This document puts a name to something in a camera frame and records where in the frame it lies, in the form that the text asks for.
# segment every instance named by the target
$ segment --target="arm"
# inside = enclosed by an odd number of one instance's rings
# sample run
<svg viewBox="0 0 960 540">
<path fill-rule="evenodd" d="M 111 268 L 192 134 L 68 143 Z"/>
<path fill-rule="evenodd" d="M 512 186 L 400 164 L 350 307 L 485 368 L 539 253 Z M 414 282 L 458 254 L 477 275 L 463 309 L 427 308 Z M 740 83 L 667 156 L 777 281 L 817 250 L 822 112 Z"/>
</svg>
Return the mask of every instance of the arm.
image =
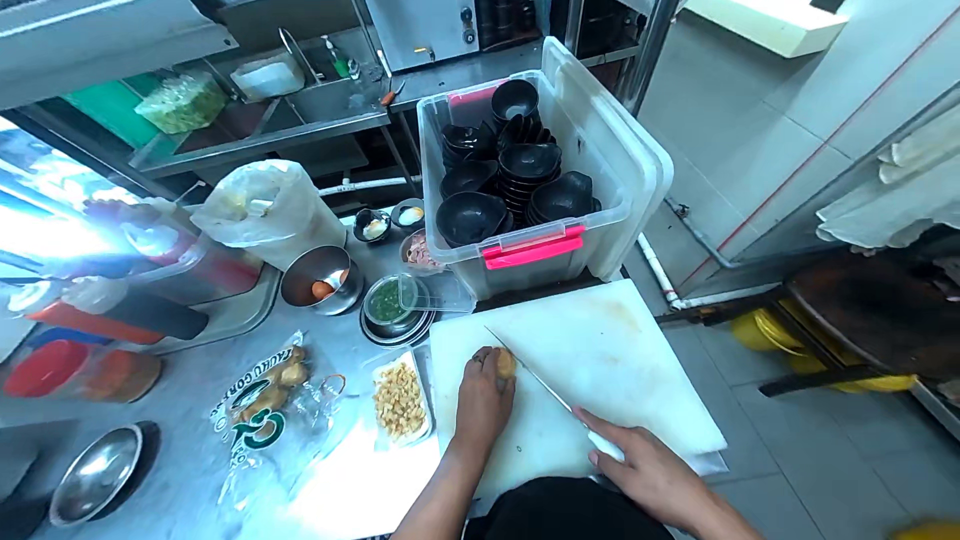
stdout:
<svg viewBox="0 0 960 540">
<path fill-rule="evenodd" d="M 497 389 L 496 356 L 486 361 L 489 353 L 481 349 L 467 362 L 457 397 L 453 439 L 393 540 L 460 538 L 493 443 L 514 406 L 516 379 L 510 378 L 502 390 Z"/>
<path fill-rule="evenodd" d="M 649 430 L 621 428 L 575 407 L 591 430 L 623 450 L 620 462 L 596 450 L 590 462 L 665 525 L 680 528 L 700 540 L 763 540 L 729 503 L 710 491 L 703 480 Z"/>
</svg>

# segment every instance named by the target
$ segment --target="pink latch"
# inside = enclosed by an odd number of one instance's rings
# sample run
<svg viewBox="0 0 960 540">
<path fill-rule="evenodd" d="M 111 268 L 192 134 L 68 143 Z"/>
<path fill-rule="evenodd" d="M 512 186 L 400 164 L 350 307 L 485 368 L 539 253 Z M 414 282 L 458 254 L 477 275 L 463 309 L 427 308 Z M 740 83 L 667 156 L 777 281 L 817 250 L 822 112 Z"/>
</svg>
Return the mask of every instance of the pink latch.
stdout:
<svg viewBox="0 0 960 540">
<path fill-rule="evenodd" d="M 483 250 L 483 258 L 488 270 L 498 270 L 556 257 L 584 247 L 584 239 L 580 235 L 586 230 L 583 225 L 577 225 L 564 231 L 561 238 L 535 242 L 513 250 L 504 251 L 500 246 L 493 246 Z"/>
</svg>

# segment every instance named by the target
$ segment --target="red lid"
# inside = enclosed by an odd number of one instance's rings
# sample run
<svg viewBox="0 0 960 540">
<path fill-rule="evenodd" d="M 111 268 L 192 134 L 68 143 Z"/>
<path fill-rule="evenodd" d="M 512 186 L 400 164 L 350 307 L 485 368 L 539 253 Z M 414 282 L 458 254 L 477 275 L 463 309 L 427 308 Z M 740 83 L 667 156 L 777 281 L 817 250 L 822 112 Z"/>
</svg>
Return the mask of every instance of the red lid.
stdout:
<svg viewBox="0 0 960 540">
<path fill-rule="evenodd" d="M 39 398 L 67 382 L 84 365 L 83 343 L 58 339 L 33 351 L 4 382 L 3 391 L 17 398 Z"/>
</svg>

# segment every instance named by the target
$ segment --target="red line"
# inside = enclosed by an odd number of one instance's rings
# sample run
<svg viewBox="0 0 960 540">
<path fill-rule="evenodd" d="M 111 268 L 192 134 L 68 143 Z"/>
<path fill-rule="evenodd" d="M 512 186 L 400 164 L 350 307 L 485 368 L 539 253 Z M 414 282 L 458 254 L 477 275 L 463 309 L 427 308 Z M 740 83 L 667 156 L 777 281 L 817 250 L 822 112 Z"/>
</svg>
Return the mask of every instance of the red line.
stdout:
<svg viewBox="0 0 960 540">
<path fill-rule="evenodd" d="M 869 96 L 867 96 L 867 99 L 865 99 L 865 100 L 863 101 L 863 103 L 861 103 L 860 106 L 857 107 L 856 110 L 854 110 L 854 111 L 851 113 L 851 115 L 848 116 L 847 119 L 844 120 L 843 123 L 840 124 L 840 126 L 837 127 L 837 129 L 833 130 L 833 133 L 831 133 L 831 134 L 827 137 L 827 140 L 823 141 L 823 142 L 820 144 L 820 146 L 818 146 L 817 149 L 813 151 L 813 154 L 810 154 L 810 157 L 809 157 L 809 158 L 807 158 L 806 160 L 804 160 L 804 162 L 801 163 L 800 166 L 796 168 L 796 170 L 794 170 L 792 173 L 790 173 L 790 176 L 788 176 L 788 177 L 786 178 L 786 180 L 783 181 L 783 184 L 780 184 L 780 186 L 778 186 L 777 189 L 775 189 L 774 192 L 771 193 L 769 197 L 767 197 L 762 203 L 760 203 L 760 206 L 756 207 L 756 209 L 753 211 L 753 213 L 751 213 L 749 216 L 747 216 L 747 219 L 743 220 L 743 223 L 741 223 L 740 225 L 738 225 L 738 226 L 736 227 L 736 229 L 734 229 L 733 232 L 730 233 L 729 236 L 727 236 L 727 239 L 725 239 L 723 242 L 720 243 L 719 246 L 717 246 L 717 251 L 722 250 L 722 249 L 724 248 L 724 246 L 726 246 L 728 243 L 730 243 L 730 241 L 733 239 L 734 236 L 736 236 L 740 231 L 742 231 L 743 228 L 746 227 L 747 224 L 750 223 L 750 221 L 751 221 L 752 219 L 754 219 L 754 217 L 756 217 L 756 215 L 757 215 L 761 210 L 763 210 L 763 209 L 767 206 L 767 204 L 770 203 L 770 201 L 771 201 L 774 197 L 776 197 L 777 194 L 780 193 L 780 192 L 786 187 L 787 184 L 790 184 L 790 182 L 793 181 L 794 177 L 796 177 L 798 174 L 800 174 L 800 171 L 804 170 L 804 168 L 807 166 L 808 163 L 810 163 L 814 158 L 816 158 L 817 155 L 819 155 L 820 152 L 821 152 L 827 145 L 829 145 L 829 143 L 830 143 L 832 140 L 834 140 L 834 139 L 836 138 L 836 136 L 839 135 L 840 132 L 842 132 L 842 131 L 844 130 L 844 128 L 846 128 L 846 127 L 851 123 L 851 121 L 853 121 L 853 118 L 854 118 L 855 116 L 857 116 L 857 115 L 860 114 L 864 109 L 866 109 L 867 106 L 870 105 L 871 102 L 873 102 L 874 99 L 880 94 L 880 92 L 882 92 L 883 90 L 885 90 L 885 89 L 887 88 L 887 86 L 889 86 L 891 83 L 893 83 L 894 79 L 896 79 L 896 78 L 900 75 L 900 73 L 903 71 L 903 69 L 906 68 L 906 65 L 908 65 L 911 61 L 913 61 L 913 59 L 914 59 L 918 54 L 920 54 L 924 49 L 926 49 L 926 47 L 930 44 L 930 42 L 931 42 L 932 40 L 936 39 L 936 38 L 944 31 L 944 29 L 947 27 L 947 25 L 953 20 L 953 18 L 954 18 L 959 12 L 960 12 L 960 8 L 956 8 L 955 10 L 953 10 L 953 12 L 952 12 L 950 15 L 948 15 L 947 18 L 945 18 L 945 19 L 943 20 L 943 22 L 941 22 L 940 25 L 937 26 L 937 28 L 936 28 L 933 32 L 931 32 L 930 35 L 927 36 L 926 39 L 924 39 L 924 40 L 920 43 L 920 45 L 918 45 L 917 48 L 913 50 L 912 53 L 910 53 L 909 56 L 907 56 L 905 59 L 903 59 L 903 61 L 900 63 L 900 65 L 897 66 L 897 69 L 894 69 L 893 72 L 891 72 L 890 75 L 888 75 L 887 78 L 884 79 L 883 82 L 880 83 L 880 85 L 877 86 L 877 87 L 874 89 L 874 91 L 873 91 Z M 697 266 L 697 269 L 694 270 L 692 274 L 690 274 L 689 276 L 687 276 L 686 279 L 685 279 L 683 282 L 680 283 L 680 287 L 683 287 L 686 282 L 690 281 L 690 279 L 692 279 L 694 276 L 696 276 L 697 273 L 700 272 L 700 271 L 704 268 L 704 266 L 707 265 L 707 263 L 708 263 L 709 261 L 710 261 L 710 258 L 705 258 L 704 261 L 700 263 L 700 266 Z"/>
</svg>

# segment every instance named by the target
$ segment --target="tiled floor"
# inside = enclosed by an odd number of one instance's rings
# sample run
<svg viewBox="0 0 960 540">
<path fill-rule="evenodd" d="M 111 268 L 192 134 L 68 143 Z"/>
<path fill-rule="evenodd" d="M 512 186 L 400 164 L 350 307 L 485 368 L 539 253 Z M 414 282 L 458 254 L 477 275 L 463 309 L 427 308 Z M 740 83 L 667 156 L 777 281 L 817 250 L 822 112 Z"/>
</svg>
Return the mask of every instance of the tiled floor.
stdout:
<svg viewBox="0 0 960 540">
<path fill-rule="evenodd" d="M 665 312 L 642 257 L 626 266 L 654 314 Z M 664 333 L 730 445 L 730 472 L 709 483 L 769 540 L 878 540 L 917 521 L 960 520 L 960 443 L 911 396 L 765 398 L 757 384 L 789 371 L 782 355 L 744 349 L 726 326 Z"/>
</svg>

